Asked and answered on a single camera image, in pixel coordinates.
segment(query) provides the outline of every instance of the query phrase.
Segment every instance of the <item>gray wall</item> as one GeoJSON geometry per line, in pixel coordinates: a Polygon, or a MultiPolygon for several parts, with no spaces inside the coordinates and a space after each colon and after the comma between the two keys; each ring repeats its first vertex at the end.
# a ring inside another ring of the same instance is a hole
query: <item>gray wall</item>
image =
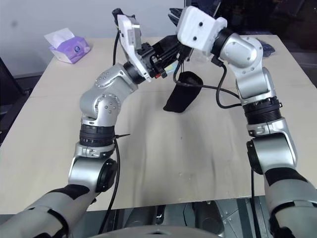
{"type": "Polygon", "coordinates": [[[167,14],[183,0],[0,0],[0,57],[13,76],[44,71],[52,58],[44,35],[68,27],[83,37],[114,37],[112,10],[135,14],[142,36],[175,33],[167,14]]]}

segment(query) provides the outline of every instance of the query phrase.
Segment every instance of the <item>beige tabletop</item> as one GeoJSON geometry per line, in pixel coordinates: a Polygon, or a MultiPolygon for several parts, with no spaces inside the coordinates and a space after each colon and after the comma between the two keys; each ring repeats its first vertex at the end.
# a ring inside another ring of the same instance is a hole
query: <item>beige tabletop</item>
{"type": "MultiPolygon", "coordinates": [[[[317,186],[317,90],[277,36],[261,35],[276,52],[263,60],[273,77],[281,112],[298,151],[298,170],[317,186]]],[[[154,43],[159,38],[143,39],[154,43]]],[[[79,98],[111,67],[113,39],[89,39],[92,51],[76,64],[52,59],[0,148],[0,214],[23,210],[46,192],[67,184],[79,139],[79,98]]],[[[118,50],[118,62],[124,56],[118,50]]],[[[222,69],[194,52],[185,65],[205,84],[217,85],[222,69]]],[[[242,108],[224,110],[215,91],[203,89],[182,114],[163,107],[174,88],[171,76],[144,82],[124,102],[117,124],[121,177],[114,208],[237,198],[251,195],[242,108]]],[[[225,88],[235,90],[229,70],[225,88]]],[[[237,99],[221,93],[224,104],[237,99]]],[[[264,194],[255,178],[256,195],[264,194]]],[[[112,189],[90,210],[104,210],[112,189]]]]}

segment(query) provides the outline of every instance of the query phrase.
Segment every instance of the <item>tissue box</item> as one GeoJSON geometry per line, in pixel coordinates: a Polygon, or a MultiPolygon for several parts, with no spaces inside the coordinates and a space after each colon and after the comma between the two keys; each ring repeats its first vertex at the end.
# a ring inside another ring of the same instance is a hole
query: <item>tissue box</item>
{"type": "Polygon", "coordinates": [[[86,40],[75,36],[68,28],[49,33],[44,37],[52,45],[50,51],[63,62],[76,63],[90,51],[86,40]]]}

